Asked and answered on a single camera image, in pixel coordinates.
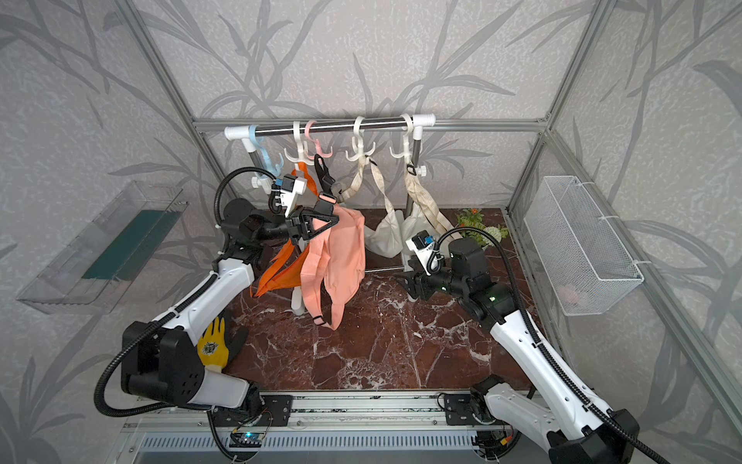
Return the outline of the orange crescent bag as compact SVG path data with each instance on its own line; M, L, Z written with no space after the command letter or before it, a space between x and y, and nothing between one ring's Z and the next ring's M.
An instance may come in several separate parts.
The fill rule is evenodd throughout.
M260 297L270 291L280 289L293 289L301 287L301 267L305 262L307 253L303 251L292 262L297 247L288 241L278 254L272 259L272 265L261 276L257 290L251 295Z

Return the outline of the pink bag with braided strap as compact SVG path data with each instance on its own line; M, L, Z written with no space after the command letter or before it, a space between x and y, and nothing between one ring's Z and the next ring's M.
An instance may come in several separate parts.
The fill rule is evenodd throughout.
M365 219L326 194L319 196L315 209L337 216L338 222L308 242L301 292L313 323L335 331L365 275Z

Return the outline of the black bag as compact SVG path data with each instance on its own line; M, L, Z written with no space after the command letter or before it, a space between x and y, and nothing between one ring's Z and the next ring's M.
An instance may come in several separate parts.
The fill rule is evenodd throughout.
M317 180L320 184L320 195L332 199L334 202L336 202L337 195L334 192L336 181L334 177L332 177L332 174L330 174L330 170L328 169L325 159L320 155L316 155L313 159L313 164L315 173L317 175Z

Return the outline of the cream bag with brown-striped strap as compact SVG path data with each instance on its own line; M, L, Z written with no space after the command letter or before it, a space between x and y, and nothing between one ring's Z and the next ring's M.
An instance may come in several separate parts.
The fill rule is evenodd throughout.
M413 209L401 224L402 239L406 242L421 231L426 231L434 238L439 238L444 232L452 230L454 226L441 212L429 191L419 182L415 167L408 164L406 168L405 187L413 201Z

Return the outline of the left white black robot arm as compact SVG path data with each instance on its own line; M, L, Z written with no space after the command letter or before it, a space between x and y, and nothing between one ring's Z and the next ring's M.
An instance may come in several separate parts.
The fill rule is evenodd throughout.
M241 174L268 177L266 209L237 198L221 198ZM317 218L336 220L327 201L298 205L308 189L305 175L278 178L254 166L230 172L214 195L214 221L224 242L208 276L179 303L148 323L134 322L122 338L121 351L104 369L94 390L94 405L106 417L125 418L168 407L232 410L249 420L261 416L264 401L251 382L223 373L227 346L216 340L220 315L230 302L268 274L272 244L295 245L321 233Z

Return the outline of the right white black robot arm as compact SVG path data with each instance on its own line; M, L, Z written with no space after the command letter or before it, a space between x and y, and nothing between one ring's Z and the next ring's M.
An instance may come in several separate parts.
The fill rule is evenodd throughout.
M543 401L519 394L493 376L473 387L483 423L504 421L526 435L553 463L628 463L640 452L655 463L664 456L643 443L636 419L614 410L583 382L536 328L520 293L493 280L485 250L458 227L434 238L421 231L406 246L419 261L397 281L414 300L436 293L455 298L527 374Z

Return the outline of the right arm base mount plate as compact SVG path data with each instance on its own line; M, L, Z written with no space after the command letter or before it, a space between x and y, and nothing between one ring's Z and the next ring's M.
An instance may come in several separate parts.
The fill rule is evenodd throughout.
M437 404L446 416L446 424L452 425L495 425L498 421L485 415L473 401L470 394L449 394L440 392Z

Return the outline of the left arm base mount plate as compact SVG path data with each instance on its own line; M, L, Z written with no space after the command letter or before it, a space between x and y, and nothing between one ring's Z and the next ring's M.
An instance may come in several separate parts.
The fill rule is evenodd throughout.
M294 397L290 394L262 396L263 407L256 413L218 409L214 412L216 427L286 427L292 413Z

